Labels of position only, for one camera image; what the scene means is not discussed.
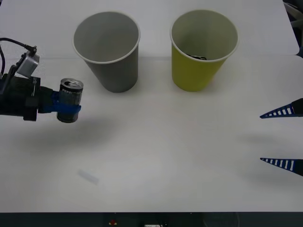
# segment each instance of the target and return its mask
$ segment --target white table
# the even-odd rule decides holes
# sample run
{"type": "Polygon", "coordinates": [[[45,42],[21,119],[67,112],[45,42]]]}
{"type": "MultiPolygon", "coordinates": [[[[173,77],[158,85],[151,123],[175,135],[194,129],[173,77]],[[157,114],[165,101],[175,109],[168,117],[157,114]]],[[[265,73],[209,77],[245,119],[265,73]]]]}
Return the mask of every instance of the white table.
{"type": "Polygon", "coordinates": [[[303,178],[259,160],[303,158],[302,119],[259,118],[302,97],[303,59],[236,52],[198,93],[169,60],[139,65],[113,94],[80,59],[41,62],[47,87],[84,82],[82,110],[0,117],[0,212],[303,211],[303,178]]]}
{"type": "MultiPolygon", "coordinates": [[[[119,10],[140,26],[141,56],[169,57],[171,24],[193,9],[229,17],[239,29],[243,53],[299,52],[282,0],[4,0],[0,36],[37,45],[46,58],[74,58],[71,40],[77,24],[93,13],[119,10]]],[[[7,58],[19,58],[22,51],[7,43],[3,49],[7,58]]]]}

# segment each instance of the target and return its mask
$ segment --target cable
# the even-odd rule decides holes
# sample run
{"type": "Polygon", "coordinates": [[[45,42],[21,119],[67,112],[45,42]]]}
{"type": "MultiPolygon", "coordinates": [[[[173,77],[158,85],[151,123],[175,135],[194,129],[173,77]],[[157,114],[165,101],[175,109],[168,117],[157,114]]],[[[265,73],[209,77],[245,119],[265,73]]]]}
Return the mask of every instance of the cable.
{"type": "Polygon", "coordinates": [[[26,44],[23,44],[21,42],[18,42],[16,40],[13,40],[13,39],[9,39],[9,38],[0,38],[0,41],[8,41],[8,42],[11,42],[11,43],[15,43],[15,44],[18,44],[19,46],[22,46],[24,47],[25,49],[27,48],[28,45],[26,44]]]}
{"type": "Polygon", "coordinates": [[[1,59],[2,59],[1,76],[3,76],[4,70],[5,70],[5,58],[4,58],[4,53],[2,51],[1,45],[0,45],[0,56],[1,56],[1,59]]]}
{"type": "Polygon", "coordinates": [[[32,47],[32,46],[30,46],[30,45],[23,44],[23,43],[21,43],[21,42],[18,42],[18,41],[16,41],[16,40],[13,40],[13,39],[9,39],[9,38],[0,38],[0,41],[8,41],[8,42],[17,44],[17,45],[19,45],[19,46],[22,46],[22,47],[24,47],[25,49],[27,49],[28,51],[30,51],[32,55],[35,55],[35,53],[36,53],[36,51],[37,51],[36,46],[32,47]]]}

